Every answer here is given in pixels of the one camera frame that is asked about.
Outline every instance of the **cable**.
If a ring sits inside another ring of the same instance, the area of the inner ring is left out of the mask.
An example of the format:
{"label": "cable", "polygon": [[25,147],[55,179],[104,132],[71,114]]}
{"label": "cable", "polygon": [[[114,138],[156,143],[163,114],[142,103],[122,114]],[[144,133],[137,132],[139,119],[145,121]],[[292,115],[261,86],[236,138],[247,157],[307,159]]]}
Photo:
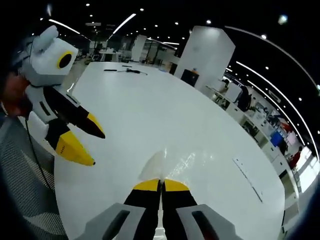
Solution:
{"label": "cable", "polygon": [[116,69],[105,69],[103,70],[105,72],[117,72],[117,73],[134,73],[134,74],[145,74],[145,75],[148,75],[147,73],[143,72],[143,71],[139,71],[139,70],[133,70],[133,69],[130,69],[130,68],[127,68],[126,70],[123,70],[123,71],[118,71]]}
{"label": "cable", "polygon": [[45,176],[45,174],[44,174],[43,169],[41,168],[40,162],[39,162],[38,157],[37,157],[37,155],[36,155],[36,151],[35,151],[35,148],[34,148],[34,144],[32,143],[31,135],[30,135],[30,132],[29,132],[28,121],[27,121],[26,118],[25,118],[25,126],[26,126],[26,131],[27,131],[27,133],[28,133],[28,138],[29,138],[29,142],[30,142],[30,145],[31,145],[31,150],[32,150],[32,152],[33,152],[33,155],[34,155],[36,164],[38,165],[38,168],[40,169],[40,172],[41,172],[41,174],[42,174],[42,177],[43,177],[43,179],[44,179],[44,181],[45,181],[46,186],[50,189],[50,191],[52,192],[52,194],[55,195],[55,192],[54,192],[54,190],[51,188],[50,184],[48,183],[47,178],[46,178],[46,176]]}

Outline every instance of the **white table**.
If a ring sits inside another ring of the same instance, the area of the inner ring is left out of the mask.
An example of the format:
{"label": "white table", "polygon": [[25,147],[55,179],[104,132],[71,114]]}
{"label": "white table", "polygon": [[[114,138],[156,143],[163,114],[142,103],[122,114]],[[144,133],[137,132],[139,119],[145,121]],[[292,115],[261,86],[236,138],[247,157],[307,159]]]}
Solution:
{"label": "white table", "polygon": [[[150,157],[167,148],[165,177],[188,185],[198,204],[232,222],[244,240],[276,240],[284,187],[254,140],[218,105],[169,73],[135,64],[132,69],[148,75],[104,71],[125,69],[121,65],[90,63],[73,91],[96,116],[106,139],[71,127],[96,165],[56,157],[56,200],[68,237],[78,237],[86,222],[123,203]],[[263,203],[233,158],[246,165]]]}

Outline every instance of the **black ceiling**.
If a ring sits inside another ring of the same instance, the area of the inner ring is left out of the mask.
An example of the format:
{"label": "black ceiling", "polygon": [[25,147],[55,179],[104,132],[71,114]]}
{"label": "black ceiling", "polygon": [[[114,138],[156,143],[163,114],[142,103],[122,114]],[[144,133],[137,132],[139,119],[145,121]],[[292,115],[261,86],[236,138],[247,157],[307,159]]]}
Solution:
{"label": "black ceiling", "polygon": [[[269,1],[268,4],[259,2],[252,5],[231,1],[212,3],[202,0],[188,3],[182,0],[159,2],[65,0],[53,1],[50,4],[52,19],[68,25],[90,39],[108,38],[114,29],[132,13],[137,15],[116,35],[144,34],[154,39],[159,37],[163,42],[182,43],[188,41],[189,30],[193,26],[206,26],[206,20],[211,20],[210,26],[223,28],[236,46],[230,62],[233,70],[230,74],[237,73],[237,77],[247,85],[246,80],[250,80],[262,89],[271,89],[261,78],[236,64],[236,61],[239,61],[266,77],[292,101],[305,119],[316,141],[320,143],[320,135],[317,134],[317,131],[320,131],[319,91],[308,76],[288,56],[269,43],[243,32],[225,28],[225,26],[236,27],[259,36],[266,34],[269,41],[279,45],[296,58],[310,73],[316,84],[320,84],[318,71],[320,48],[317,43],[319,13],[316,6],[301,2],[298,5],[276,4]],[[288,22],[284,25],[278,24],[281,14],[288,16]],[[44,18],[41,24],[50,24],[48,23],[50,16],[45,8],[40,15]],[[98,34],[95,34],[92,26],[85,25],[91,22],[101,23],[101,26],[96,27]],[[64,27],[58,26],[58,30],[63,35],[67,35],[67,38],[77,36],[76,33]],[[282,98],[281,100],[281,105],[286,105],[285,111],[291,120],[296,124],[299,123],[298,129],[305,141],[311,143],[309,134],[296,112],[286,100]]]}

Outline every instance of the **window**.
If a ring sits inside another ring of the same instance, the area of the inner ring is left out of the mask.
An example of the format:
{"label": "window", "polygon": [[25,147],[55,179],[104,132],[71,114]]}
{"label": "window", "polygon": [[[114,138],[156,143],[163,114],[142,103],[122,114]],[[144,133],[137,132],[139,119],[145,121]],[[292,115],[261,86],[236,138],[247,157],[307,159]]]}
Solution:
{"label": "window", "polygon": [[320,162],[317,157],[313,157],[311,162],[300,175],[301,192],[304,193],[317,178],[320,171]]}
{"label": "window", "polygon": [[310,155],[311,155],[311,150],[305,146],[302,149],[299,161],[296,164],[297,171],[299,171],[302,168],[302,166],[306,163],[306,161],[310,157]]}

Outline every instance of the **white pillar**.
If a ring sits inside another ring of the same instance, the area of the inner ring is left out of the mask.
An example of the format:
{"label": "white pillar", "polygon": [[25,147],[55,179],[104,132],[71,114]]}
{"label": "white pillar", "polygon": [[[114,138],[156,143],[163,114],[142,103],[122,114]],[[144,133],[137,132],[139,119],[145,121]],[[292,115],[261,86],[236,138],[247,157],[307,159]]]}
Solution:
{"label": "white pillar", "polygon": [[199,78],[194,87],[203,92],[210,82],[222,80],[235,48],[222,29],[195,26],[174,75],[180,79],[185,69],[196,69]]}
{"label": "white pillar", "polygon": [[131,50],[131,59],[135,62],[139,62],[142,50],[144,49],[144,45],[147,37],[143,35],[138,35],[134,41],[132,50]]}

